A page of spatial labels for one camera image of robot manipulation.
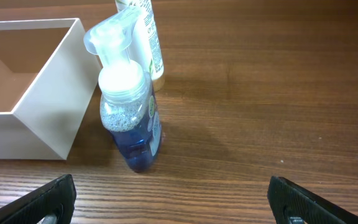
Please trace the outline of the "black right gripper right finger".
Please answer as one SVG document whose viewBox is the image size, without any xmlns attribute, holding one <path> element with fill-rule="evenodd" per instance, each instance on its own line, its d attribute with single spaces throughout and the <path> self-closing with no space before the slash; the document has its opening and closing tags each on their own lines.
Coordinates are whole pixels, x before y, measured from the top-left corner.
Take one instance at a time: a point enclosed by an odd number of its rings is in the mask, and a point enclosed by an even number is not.
<svg viewBox="0 0 358 224">
<path fill-rule="evenodd" d="M 358 223 L 357 215 L 284 177 L 271 177 L 267 198 L 279 224 Z"/>
</svg>

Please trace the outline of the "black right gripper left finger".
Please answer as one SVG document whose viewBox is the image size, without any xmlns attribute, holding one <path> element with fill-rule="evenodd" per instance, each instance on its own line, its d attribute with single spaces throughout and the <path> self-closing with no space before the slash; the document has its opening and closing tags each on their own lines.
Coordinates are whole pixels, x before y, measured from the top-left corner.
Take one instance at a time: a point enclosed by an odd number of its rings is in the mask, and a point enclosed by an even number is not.
<svg viewBox="0 0 358 224">
<path fill-rule="evenodd" d="M 70 174 L 31 191 L 0 208 L 0 223 L 70 223 L 76 189 Z"/>
</svg>

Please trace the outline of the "white bamboo-print lotion tube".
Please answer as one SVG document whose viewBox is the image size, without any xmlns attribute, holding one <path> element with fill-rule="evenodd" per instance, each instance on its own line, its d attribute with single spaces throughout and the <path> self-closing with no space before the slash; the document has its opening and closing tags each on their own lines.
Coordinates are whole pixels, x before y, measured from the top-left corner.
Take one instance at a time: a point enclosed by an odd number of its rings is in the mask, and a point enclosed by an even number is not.
<svg viewBox="0 0 358 224">
<path fill-rule="evenodd" d="M 150 73 L 154 91 L 162 89 L 165 83 L 164 64 L 157 26 L 151 0 L 115 0 L 117 11 L 128 6 L 139 6 L 142 15 L 135 25 L 129 54 L 142 68 Z"/>
</svg>

